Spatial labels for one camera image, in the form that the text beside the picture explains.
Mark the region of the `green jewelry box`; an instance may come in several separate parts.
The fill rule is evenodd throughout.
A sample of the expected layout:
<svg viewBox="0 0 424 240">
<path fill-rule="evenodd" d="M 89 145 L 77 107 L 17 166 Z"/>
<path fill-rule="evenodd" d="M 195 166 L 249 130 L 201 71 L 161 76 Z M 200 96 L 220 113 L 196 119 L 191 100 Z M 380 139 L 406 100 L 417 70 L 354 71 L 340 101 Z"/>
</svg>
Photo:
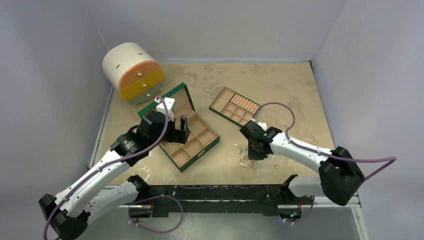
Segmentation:
<svg viewBox="0 0 424 240">
<path fill-rule="evenodd" d="M 162 96 L 175 99 L 173 114 L 175 127 L 180 128 L 181 116 L 187 118 L 190 131 L 185 144 L 163 141 L 158 146 L 182 173 L 193 163 L 209 152 L 220 141 L 220 136 L 196 112 L 189 89 L 185 83 L 180 83 Z"/>
</svg>

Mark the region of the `green removable jewelry tray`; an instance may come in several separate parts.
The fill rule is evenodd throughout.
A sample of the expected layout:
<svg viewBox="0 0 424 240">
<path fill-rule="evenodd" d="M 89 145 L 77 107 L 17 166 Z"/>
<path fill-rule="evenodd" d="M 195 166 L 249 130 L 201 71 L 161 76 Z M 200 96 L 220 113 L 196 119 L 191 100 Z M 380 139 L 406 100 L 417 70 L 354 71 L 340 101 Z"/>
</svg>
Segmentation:
<svg viewBox="0 0 424 240">
<path fill-rule="evenodd" d="M 241 128 L 253 118 L 259 107 L 259 103 L 224 87 L 209 110 Z"/>
</svg>

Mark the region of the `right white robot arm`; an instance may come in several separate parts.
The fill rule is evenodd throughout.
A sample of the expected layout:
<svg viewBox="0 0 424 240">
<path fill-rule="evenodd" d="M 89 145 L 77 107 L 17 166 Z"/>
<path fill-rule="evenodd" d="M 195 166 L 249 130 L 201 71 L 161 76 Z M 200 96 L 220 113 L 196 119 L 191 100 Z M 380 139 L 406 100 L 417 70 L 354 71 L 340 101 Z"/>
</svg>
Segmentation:
<svg viewBox="0 0 424 240">
<path fill-rule="evenodd" d="M 248 121 L 239 130 L 247 139 L 249 160 L 264 160 L 269 155 L 289 158 L 316 172 L 316 176 L 291 176 L 283 184 L 280 196 L 288 204 L 300 197 L 327 197 L 345 206 L 365 182 L 359 166 L 343 147 L 322 148 L 299 141 L 286 132 L 267 127 L 264 123 Z"/>
</svg>

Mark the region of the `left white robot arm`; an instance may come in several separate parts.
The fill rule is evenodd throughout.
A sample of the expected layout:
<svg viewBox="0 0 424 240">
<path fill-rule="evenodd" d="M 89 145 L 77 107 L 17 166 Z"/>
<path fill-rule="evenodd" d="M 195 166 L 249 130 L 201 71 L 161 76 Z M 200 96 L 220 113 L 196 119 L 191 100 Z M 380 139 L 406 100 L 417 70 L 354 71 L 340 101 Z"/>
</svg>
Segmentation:
<svg viewBox="0 0 424 240">
<path fill-rule="evenodd" d="M 47 193 L 41 197 L 38 203 L 46 220 L 42 238 L 46 240 L 48 229 L 52 228 L 57 239 L 75 240 L 98 217 L 124 204 L 142 205 L 157 199 L 176 202 L 173 196 L 153 193 L 152 186 L 138 175 L 114 189 L 105 189 L 162 142 L 185 144 L 191 133 L 188 119 L 180 117 L 179 129 L 175 121 L 167 110 L 150 111 L 139 124 L 120 135 L 99 162 L 75 183 L 55 195 Z"/>
</svg>

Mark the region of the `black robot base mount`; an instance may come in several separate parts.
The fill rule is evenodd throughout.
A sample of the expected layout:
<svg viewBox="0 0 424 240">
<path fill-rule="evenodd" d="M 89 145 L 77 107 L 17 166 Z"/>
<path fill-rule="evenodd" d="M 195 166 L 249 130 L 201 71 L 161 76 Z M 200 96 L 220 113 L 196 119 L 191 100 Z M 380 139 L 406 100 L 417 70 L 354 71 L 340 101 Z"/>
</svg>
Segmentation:
<svg viewBox="0 0 424 240">
<path fill-rule="evenodd" d="M 312 197 L 295 197 L 283 184 L 242 185 L 153 185 L 134 175 L 127 183 L 135 185 L 136 202 L 147 201 L 154 218 L 170 213 L 261 214 L 298 219 L 301 205 Z"/>
</svg>

